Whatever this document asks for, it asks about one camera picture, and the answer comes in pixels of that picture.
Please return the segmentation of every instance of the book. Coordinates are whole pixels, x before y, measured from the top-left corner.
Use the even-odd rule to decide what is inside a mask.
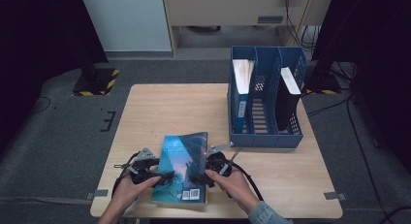
[[[248,102],[251,75],[254,70],[254,61],[248,59],[234,59],[233,68],[236,89],[233,94],[232,121],[234,124],[234,132],[240,134],[244,128],[244,116]]]
[[[290,68],[281,68],[281,76],[275,101],[275,120],[277,121],[279,131],[287,129],[290,118],[296,111],[300,96],[301,91]]]
[[[206,151],[207,132],[166,135],[157,172],[174,171],[174,177],[154,187],[151,201],[162,205],[206,205],[206,185],[190,179],[205,172]]]

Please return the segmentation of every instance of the denim sleeve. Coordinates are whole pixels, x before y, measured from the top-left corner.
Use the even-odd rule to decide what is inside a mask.
[[[251,224],[290,224],[287,219],[277,214],[265,202],[259,202],[251,209],[248,213],[248,220]]]

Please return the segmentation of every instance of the wooden table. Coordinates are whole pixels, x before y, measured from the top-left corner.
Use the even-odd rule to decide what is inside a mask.
[[[98,189],[91,214],[100,216],[111,199],[120,169],[133,153],[148,147],[160,156],[165,135],[207,131],[208,144],[229,142],[227,83],[137,84],[131,88]],[[332,181],[312,132],[302,102],[297,110],[304,134],[297,149],[245,148],[235,162],[252,175],[266,203],[286,218],[339,218],[338,200],[326,200]],[[231,158],[236,149],[224,151]],[[202,208],[162,208],[151,203],[151,189],[140,195],[125,216],[146,218],[245,218],[237,203],[218,186],[208,190]]]

